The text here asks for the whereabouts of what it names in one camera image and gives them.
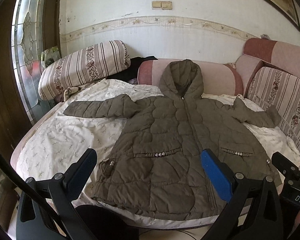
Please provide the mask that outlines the olive green quilted hooded coat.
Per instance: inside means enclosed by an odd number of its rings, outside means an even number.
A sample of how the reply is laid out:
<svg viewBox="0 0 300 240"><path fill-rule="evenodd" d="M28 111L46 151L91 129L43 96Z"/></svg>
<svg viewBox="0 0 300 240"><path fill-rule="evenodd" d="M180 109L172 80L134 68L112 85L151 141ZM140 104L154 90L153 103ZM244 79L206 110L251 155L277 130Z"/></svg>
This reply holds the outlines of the olive green quilted hooded coat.
<svg viewBox="0 0 300 240"><path fill-rule="evenodd" d="M126 118L108 160L100 162L93 198L133 214L191 220L221 213L225 206L205 174L200 154L210 149L233 172L249 179L281 178L246 124L275 128L274 107L255 112L241 99L225 105L203 98L200 67L191 60L164 70L160 96L133 101L121 94L105 101L74 101L65 115Z"/></svg>

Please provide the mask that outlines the striped floral cushion right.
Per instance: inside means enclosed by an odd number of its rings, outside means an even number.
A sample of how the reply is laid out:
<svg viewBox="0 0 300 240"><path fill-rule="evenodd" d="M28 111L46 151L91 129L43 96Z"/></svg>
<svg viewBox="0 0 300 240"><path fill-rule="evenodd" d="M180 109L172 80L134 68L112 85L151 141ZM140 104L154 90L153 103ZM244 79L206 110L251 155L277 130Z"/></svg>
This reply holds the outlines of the striped floral cushion right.
<svg viewBox="0 0 300 240"><path fill-rule="evenodd" d="M247 97L262 109L275 106L282 118L279 128L300 150L300 78L262 67L251 81Z"/></svg>

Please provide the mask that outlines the white floral bed sheet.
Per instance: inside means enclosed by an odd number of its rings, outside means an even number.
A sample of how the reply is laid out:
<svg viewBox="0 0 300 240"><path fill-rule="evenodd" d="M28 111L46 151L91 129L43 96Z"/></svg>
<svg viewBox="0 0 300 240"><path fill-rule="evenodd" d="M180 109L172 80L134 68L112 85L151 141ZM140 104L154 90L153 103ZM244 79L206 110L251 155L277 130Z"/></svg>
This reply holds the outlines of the white floral bed sheet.
<svg viewBox="0 0 300 240"><path fill-rule="evenodd" d="M11 164L17 174L23 179L51 179L56 173L64 173L72 163L78 161L87 148L96 151L98 163L109 157L127 122L126 119L86 119L66 116L63 112L73 101L103 101L120 94L127 94L134 101L162 95L157 86L130 85L120 80L102 80L79 92L51 109L19 142L19 150L14 150L11 157ZM258 139L269 157L279 151L300 168L300 151L297 150L295 142L284 135L280 128L257 128L250 124L244 126ZM97 169L96 166L82 193L72 202L75 207L88 204L110 209L126 217L129 224L149 229L191 229L212 224L217 219L215 215L201 218L197 222L194 219L189 222L173 222L133 215L129 211L97 202L92 199Z"/></svg>

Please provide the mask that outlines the red pink cushion top right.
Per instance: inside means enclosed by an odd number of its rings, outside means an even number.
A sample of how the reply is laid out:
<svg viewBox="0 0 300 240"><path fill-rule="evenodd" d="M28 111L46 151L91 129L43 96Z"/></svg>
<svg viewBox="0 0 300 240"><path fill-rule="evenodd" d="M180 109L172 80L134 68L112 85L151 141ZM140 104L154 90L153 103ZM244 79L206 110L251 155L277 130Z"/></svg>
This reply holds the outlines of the red pink cushion top right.
<svg viewBox="0 0 300 240"><path fill-rule="evenodd" d="M286 42L251 38L245 42L243 54L260 59L300 78L300 46Z"/></svg>

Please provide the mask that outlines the pink corner cushion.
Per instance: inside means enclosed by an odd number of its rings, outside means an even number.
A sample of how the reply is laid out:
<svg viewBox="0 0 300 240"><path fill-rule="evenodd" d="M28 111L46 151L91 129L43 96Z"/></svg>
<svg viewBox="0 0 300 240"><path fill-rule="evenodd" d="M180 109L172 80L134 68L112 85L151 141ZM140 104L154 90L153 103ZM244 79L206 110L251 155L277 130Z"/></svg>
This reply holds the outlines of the pink corner cushion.
<svg viewBox="0 0 300 240"><path fill-rule="evenodd" d="M243 83L243 96L246 97L248 88L256 72L264 66L264 62L248 55L240 56L235 62L236 71L241 76Z"/></svg>

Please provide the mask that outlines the pink quilted bolster cushion centre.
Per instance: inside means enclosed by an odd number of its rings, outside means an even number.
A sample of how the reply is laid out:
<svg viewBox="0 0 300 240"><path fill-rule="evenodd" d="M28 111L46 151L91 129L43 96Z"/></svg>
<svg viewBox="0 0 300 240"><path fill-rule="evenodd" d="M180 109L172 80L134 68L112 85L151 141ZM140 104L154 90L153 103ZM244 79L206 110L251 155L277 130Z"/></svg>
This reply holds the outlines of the pink quilted bolster cushion centre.
<svg viewBox="0 0 300 240"><path fill-rule="evenodd" d="M140 85L158 86L164 69L175 59L158 59L143 62L138 70ZM203 76L204 93L212 95L243 95L243 81L232 64L195 61Z"/></svg>

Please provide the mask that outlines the striped floral bolster pillow left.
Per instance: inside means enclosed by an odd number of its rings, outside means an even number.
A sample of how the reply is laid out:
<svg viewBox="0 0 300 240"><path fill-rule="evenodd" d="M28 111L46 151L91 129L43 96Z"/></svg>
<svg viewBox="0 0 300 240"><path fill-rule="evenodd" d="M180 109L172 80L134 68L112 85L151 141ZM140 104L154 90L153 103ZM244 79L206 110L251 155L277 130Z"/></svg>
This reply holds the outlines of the striped floral bolster pillow left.
<svg viewBox="0 0 300 240"><path fill-rule="evenodd" d="M70 87L89 84L129 67L129 53L121 40L101 42L46 67L38 83L38 93L42 100L49 101Z"/></svg>

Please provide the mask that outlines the black garment behind pillows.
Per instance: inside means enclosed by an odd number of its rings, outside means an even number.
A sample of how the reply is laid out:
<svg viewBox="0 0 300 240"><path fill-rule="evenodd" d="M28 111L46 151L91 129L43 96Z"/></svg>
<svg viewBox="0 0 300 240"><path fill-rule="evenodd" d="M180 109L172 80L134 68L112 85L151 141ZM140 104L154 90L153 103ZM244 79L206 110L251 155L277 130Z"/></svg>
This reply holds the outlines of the black garment behind pillows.
<svg viewBox="0 0 300 240"><path fill-rule="evenodd" d="M123 82L128 82L129 80L136 79L137 75L138 75L138 70L139 70L141 64L145 61L153 61L153 60L157 60L157 58L154 56L134 57L134 58L130 59L130 66L127 69L125 69L121 72L118 72L116 74L110 75L110 76L106 77L106 79L108 79L108 80L117 79L117 80L121 80Z"/></svg>

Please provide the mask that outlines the stained glass door panel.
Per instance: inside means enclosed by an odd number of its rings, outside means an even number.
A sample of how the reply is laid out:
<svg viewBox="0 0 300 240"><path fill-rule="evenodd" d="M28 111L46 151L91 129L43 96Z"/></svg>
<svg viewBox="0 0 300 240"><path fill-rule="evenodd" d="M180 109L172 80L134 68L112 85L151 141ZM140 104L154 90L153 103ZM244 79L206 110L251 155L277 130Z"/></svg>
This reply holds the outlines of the stained glass door panel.
<svg viewBox="0 0 300 240"><path fill-rule="evenodd" d="M43 5L44 0L16 0L12 18L11 52L17 88L31 124L51 108L38 93L43 72Z"/></svg>

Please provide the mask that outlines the beige wall switch plate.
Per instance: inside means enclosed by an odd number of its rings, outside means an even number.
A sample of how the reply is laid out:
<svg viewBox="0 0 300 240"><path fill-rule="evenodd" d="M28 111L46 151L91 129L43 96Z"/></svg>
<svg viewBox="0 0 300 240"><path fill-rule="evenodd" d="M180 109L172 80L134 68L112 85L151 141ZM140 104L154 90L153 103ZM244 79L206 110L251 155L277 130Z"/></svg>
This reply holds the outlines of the beige wall switch plate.
<svg viewBox="0 0 300 240"><path fill-rule="evenodd" d="M172 10L173 5L171 1L152 1L152 9Z"/></svg>

